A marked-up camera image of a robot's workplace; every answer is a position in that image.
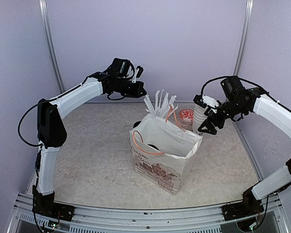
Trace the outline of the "white paper takeout bag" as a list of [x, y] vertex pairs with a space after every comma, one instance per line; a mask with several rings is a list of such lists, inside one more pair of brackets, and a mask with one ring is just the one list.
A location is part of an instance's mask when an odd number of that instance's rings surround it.
[[175, 196], [194, 165], [203, 136], [152, 114], [129, 136], [135, 172]]

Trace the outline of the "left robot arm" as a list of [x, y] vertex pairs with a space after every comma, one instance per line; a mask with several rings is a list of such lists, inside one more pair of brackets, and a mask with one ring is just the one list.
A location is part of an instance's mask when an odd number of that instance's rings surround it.
[[33, 206], [48, 216], [58, 212], [54, 202], [53, 176], [56, 158], [67, 139], [63, 119], [89, 100], [120, 94], [121, 99], [146, 95], [144, 83], [138, 78], [144, 69], [134, 67], [127, 59], [115, 58], [103, 72], [95, 72], [77, 86], [49, 100], [41, 99], [37, 109], [38, 154], [35, 162], [36, 185], [33, 187]]

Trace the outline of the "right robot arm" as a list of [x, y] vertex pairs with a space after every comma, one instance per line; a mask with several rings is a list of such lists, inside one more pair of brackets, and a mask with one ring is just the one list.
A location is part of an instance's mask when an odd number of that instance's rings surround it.
[[[205, 120], [198, 127], [201, 133], [215, 135], [222, 129], [225, 121], [234, 122], [243, 119], [249, 113], [256, 115], [253, 129], [244, 125], [245, 134], [257, 139], [279, 133], [284, 142], [291, 141], [291, 110], [273, 98], [262, 86], [238, 76], [218, 77], [226, 100], [220, 102], [204, 94], [194, 97], [194, 103], [205, 110]], [[239, 212], [247, 216], [257, 208], [257, 201], [269, 194], [291, 185], [291, 158], [277, 171], [264, 178], [243, 194], [243, 201], [238, 205]]]

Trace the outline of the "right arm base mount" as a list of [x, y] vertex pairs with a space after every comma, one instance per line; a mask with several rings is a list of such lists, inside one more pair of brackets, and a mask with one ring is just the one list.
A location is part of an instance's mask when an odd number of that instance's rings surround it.
[[248, 188], [242, 194], [242, 201], [236, 203], [227, 203], [222, 207], [224, 220], [230, 221], [242, 217], [255, 215], [264, 211], [262, 201], [257, 200], [252, 193], [252, 187]]

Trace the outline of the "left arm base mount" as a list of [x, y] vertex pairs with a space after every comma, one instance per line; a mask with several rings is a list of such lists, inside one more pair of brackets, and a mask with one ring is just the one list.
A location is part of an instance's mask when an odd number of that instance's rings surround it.
[[68, 204], [62, 204], [54, 201], [55, 192], [48, 195], [42, 195], [38, 192], [35, 185], [32, 186], [33, 208], [35, 214], [47, 216], [64, 221], [72, 221], [75, 207]]

